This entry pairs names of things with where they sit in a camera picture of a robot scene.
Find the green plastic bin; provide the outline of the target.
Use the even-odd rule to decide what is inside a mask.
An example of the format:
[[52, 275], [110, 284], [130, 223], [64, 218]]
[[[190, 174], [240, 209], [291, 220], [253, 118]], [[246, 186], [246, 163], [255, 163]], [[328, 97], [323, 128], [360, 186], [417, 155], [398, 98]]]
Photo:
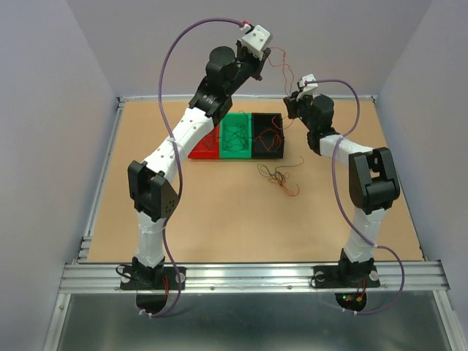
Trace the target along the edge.
[[252, 158], [252, 114], [228, 113], [219, 124], [219, 158]]

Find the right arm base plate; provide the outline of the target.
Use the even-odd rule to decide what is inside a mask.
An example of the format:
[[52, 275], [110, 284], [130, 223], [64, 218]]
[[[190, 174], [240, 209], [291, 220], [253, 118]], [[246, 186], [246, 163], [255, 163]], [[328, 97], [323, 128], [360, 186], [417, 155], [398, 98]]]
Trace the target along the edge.
[[313, 282], [317, 289], [357, 289], [366, 283], [367, 288], [380, 286], [378, 278], [372, 279], [376, 272], [374, 265], [363, 268], [340, 268], [338, 265], [316, 265], [313, 267]]

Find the red plastic bin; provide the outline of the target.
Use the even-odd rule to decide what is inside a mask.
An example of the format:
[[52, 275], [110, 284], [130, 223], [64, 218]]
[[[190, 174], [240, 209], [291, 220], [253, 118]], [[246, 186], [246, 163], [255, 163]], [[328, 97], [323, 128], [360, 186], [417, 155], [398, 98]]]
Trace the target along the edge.
[[219, 130], [208, 133], [189, 153], [190, 159], [218, 159], [219, 158]]

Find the aluminium front rail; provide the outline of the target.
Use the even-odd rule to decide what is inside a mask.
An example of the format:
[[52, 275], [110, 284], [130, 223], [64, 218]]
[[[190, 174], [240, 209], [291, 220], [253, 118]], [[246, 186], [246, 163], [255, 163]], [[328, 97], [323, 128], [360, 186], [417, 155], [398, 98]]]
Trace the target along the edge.
[[[211, 293], [337, 293], [353, 288], [318, 289], [312, 282], [312, 263], [188, 264], [185, 294]], [[442, 263], [405, 262], [404, 291], [450, 289]], [[66, 265], [58, 291], [63, 294], [123, 293], [121, 277], [110, 264]]]

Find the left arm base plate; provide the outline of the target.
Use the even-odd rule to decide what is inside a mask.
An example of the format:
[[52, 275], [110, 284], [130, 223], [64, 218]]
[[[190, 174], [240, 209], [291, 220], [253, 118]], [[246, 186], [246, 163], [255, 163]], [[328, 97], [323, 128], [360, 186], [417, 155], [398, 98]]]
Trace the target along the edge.
[[185, 288], [185, 267], [180, 267], [179, 273], [176, 273], [173, 266], [158, 265], [155, 268], [136, 268], [125, 264], [118, 265], [116, 273], [121, 279], [121, 290], [170, 291]]

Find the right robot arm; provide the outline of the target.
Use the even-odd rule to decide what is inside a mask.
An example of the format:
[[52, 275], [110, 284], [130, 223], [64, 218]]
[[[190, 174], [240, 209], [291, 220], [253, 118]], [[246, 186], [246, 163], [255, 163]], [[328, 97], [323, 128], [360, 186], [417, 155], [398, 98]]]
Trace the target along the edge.
[[389, 148], [370, 148], [340, 135], [332, 126], [334, 102], [319, 95], [300, 97], [295, 92], [283, 99], [291, 119], [299, 119], [308, 129], [307, 142], [320, 156], [331, 158], [348, 169], [348, 190], [355, 207], [348, 240], [336, 265], [314, 267], [316, 288], [379, 286], [374, 251], [380, 225], [399, 198], [400, 186]]

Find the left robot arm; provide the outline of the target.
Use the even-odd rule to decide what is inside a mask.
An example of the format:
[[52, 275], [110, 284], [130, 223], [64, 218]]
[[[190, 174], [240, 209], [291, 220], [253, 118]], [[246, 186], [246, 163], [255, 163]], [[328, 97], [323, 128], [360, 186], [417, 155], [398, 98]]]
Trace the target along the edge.
[[249, 78], [261, 80], [271, 53], [266, 42], [254, 45], [240, 39], [236, 46], [235, 50], [221, 46], [210, 52], [205, 77], [181, 120], [152, 154], [128, 167], [129, 193], [137, 211], [140, 238], [127, 276], [147, 288], [162, 282], [162, 233], [180, 200], [171, 183], [181, 163], [226, 116], [233, 105], [232, 95]]

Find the black plastic bin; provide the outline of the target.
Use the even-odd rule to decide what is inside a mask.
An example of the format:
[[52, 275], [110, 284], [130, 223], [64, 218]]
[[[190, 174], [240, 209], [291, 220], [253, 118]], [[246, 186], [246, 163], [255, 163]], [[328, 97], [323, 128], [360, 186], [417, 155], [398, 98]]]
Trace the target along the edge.
[[284, 132], [280, 113], [252, 114], [252, 158], [282, 159]]

